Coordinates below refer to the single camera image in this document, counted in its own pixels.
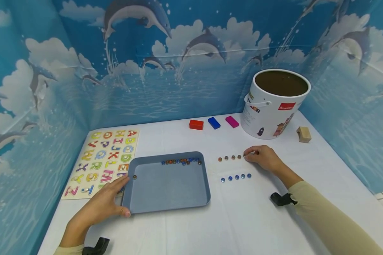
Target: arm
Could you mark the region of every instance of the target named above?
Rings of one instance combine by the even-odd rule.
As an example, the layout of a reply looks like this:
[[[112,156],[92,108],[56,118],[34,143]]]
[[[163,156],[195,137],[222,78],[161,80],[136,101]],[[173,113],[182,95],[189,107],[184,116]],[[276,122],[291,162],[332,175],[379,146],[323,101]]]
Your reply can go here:
[[[298,202],[294,206],[296,213],[332,254],[383,254],[383,250],[357,223],[286,166],[272,148],[254,146],[245,150],[244,155],[247,161],[258,163],[284,183],[291,198]]]
[[[130,217],[129,209],[115,204],[115,196],[129,182],[124,176],[107,183],[68,222],[60,246],[54,255],[82,255],[84,241],[90,226],[112,215]]]

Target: hand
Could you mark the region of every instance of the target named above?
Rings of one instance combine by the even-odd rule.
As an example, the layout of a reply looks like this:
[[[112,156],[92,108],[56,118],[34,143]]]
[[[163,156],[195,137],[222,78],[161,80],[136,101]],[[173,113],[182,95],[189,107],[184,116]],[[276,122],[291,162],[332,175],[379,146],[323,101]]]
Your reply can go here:
[[[86,226],[102,222],[112,215],[130,217],[129,209],[115,204],[116,194],[129,182],[127,175],[117,178],[111,183],[106,183],[87,204],[82,207],[72,220],[77,220]]]
[[[246,161],[258,163],[263,169],[275,174],[287,168],[275,151],[267,145],[252,146],[244,151]]]

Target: left hand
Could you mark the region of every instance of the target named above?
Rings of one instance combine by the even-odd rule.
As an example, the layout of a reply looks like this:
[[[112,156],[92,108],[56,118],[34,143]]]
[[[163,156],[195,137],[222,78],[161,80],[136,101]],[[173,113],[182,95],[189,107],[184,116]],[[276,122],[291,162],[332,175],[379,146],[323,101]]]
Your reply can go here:
[[[77,212],[72,220],[76,220],[89,227],[102,222],[112,215],[121,215],[126,218],[130,217],[131,213],[129,209],[115,204],[116,194],[128,182],[129,177],[125,175],[111,183],[106,183],[106,185]]]

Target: red logo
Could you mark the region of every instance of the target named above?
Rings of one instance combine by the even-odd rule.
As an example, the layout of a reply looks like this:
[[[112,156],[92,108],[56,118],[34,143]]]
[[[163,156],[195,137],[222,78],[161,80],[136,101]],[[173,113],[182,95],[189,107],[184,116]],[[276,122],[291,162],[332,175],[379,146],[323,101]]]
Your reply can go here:
[[[296,103],[281,103],[278,110],[280,110],[280,111],[292,110],[294,108],[295,104]]]

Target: bucket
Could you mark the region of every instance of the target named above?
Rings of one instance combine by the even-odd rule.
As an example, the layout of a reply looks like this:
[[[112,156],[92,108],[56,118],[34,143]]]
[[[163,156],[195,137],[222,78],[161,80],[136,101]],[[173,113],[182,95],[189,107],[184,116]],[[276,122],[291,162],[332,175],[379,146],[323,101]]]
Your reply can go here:
[[[259,139],[274,139],[284,131],[311,90],[302,75],[283,69],[256,73],[245,96],[243,129]]]

